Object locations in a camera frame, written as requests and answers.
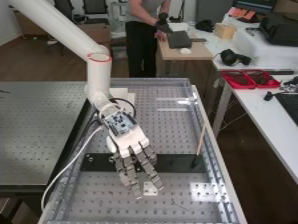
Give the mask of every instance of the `robotic hand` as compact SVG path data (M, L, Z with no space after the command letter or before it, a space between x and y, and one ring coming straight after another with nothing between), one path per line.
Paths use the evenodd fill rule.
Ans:
M99 99L101 105L97 105L97 108L99 109L99 119L109 129L106 145L113 153L119 181L131 190L135 199L139 199L142 193L134 163L137 160L151 183L161 190L163 188L162 182L153 167L157 163L157 156L150 147L149 139L130 114L117 104L107 101L107 98L102 101L102 95Z

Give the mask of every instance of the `monitor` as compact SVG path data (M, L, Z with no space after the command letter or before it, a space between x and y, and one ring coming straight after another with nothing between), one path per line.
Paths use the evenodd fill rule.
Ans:
M256 13L270 13L276 5L276 0L234 0L232 6Z

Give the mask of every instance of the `person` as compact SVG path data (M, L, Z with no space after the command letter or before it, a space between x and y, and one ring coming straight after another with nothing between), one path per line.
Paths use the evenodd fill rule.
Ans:
M126 45L130 77L155 77L157 39L170 33L166 22L171 0L129 0L126 9Z

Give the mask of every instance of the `black pants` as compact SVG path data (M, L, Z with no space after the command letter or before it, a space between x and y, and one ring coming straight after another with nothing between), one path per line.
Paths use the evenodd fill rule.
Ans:
M143 78L155 77L155 28L141 22L127 22L127 65L129 76Z

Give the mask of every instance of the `cardboard box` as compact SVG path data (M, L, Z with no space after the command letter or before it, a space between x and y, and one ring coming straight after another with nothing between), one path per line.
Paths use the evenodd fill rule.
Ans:
M222 23L215 24L214 34L220 39L232 39L234 37L235 28L234 26L227 26Z
M78 27L97 43L110 43L110 30L106 24L82 24Z
M14 11L14 16L21 28L22 35L46 35L46 32L18 12Z

